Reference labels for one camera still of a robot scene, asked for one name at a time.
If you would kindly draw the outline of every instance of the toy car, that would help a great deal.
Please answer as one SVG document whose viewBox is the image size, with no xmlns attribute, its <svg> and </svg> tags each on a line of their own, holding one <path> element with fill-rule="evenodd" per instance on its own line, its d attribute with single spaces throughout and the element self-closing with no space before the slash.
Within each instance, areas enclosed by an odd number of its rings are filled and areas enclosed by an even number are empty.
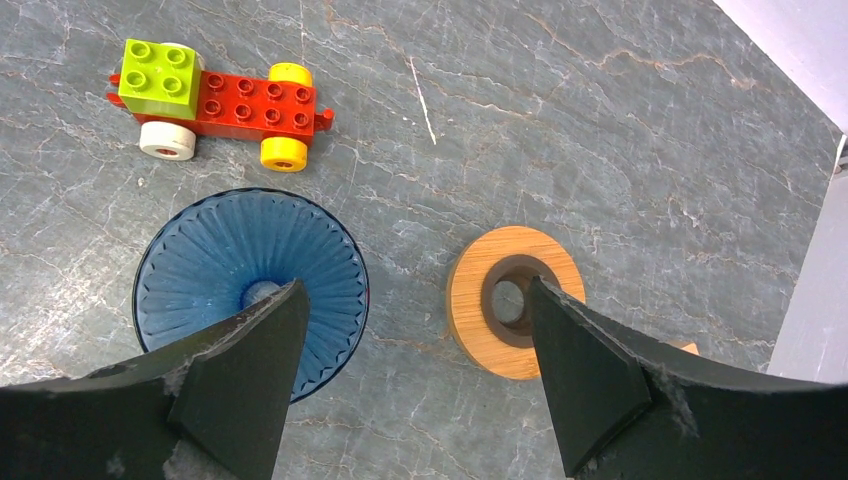
<svg viewBox="0 0 848 480">
<path fill-rule="evenodd" d="M 303 170 L 314 133 L 329 130 L 334 117 L 330 109 L 316 112 L 309 70 L 278 63 L 263 80 L 204 68 L 184 45 L 127 40 L 121 73 L 109 77 L 118 91 L 107 98 L 141 124 L 141 150 L 188 160 L 197 135 L 252 140 L 261 142 L 266 168 Z"/>
</svg>

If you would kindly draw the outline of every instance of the wooden ring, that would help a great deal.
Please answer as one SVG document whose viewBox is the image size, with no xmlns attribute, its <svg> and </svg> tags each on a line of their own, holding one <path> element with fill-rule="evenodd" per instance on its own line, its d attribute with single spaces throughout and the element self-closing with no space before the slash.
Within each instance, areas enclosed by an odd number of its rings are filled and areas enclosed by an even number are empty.
<svg viewBox="0 0 848 480">
<path fill-rule="evenodd" d="M 510 226 L 486 233 L 459 255 L 448 278 L 448 323 L 459 346 L 475 363 L 506 378 L 539 376 L 533 348 L 529 304 L 518 320 L 501 323 L 492 308 L 499 282 L 512 282 L 527 295 L 530 280 L 541 276 L 581 302 L 583 279 L 571 255 L 548 235 Z"/>
</svg>

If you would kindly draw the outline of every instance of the gray marble surface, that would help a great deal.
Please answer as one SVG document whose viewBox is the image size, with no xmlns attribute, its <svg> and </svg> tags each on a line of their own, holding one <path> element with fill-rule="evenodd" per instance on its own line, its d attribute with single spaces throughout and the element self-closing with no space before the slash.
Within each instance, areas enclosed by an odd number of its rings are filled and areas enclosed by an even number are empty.
<svg viewBox="0 0 848 480">
<path fill-rule="evenodd" d="M 206 195 L 291 190 L 359 241 L 366 333 L 289 411 L 276 478 L 563 477 L 541 382 L 446 333 L 448 269 L 498 226 L 560 241 L 600 312 L 764 370 L 832 163 L 830 122 L 706 0 L 0 0 L 0 31 L 0 384 L 139 354 L 143 249 Z M 295 175 L 221 139 L 146 157 L 104 99 L 127 37 L 301 62 L 335 128 Z"/>
</svg>

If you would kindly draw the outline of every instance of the blue glass bowl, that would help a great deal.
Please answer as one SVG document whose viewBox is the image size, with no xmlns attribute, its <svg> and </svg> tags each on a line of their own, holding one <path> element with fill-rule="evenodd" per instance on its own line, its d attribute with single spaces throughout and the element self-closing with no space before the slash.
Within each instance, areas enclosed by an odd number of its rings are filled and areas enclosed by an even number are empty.
<svg viewBox="0 0 848 480">
<path fill-rule="evenodd" d="M 321 388 L 353 355 L 368 316 L 368 272 L 350 233 L 315 203 L 247 188 L 178 213 L 150 242 L 133 287 L 144 351 L 155 350 L 303 280 L 311 310 L 292 391 Z"/>
</svg>

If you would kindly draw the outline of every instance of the green lego block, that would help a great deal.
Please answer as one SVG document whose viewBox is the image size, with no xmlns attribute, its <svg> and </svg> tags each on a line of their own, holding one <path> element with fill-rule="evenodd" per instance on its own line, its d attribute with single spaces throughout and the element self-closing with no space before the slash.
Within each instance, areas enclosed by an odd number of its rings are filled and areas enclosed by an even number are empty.
<svg viewBox="0 0 848 480">
<path fill-rule="evenodd" d="M 200 66 L 194 50 L 129 39 L 118 96 L 132 113 L 194 120 Z"/>
</svg>

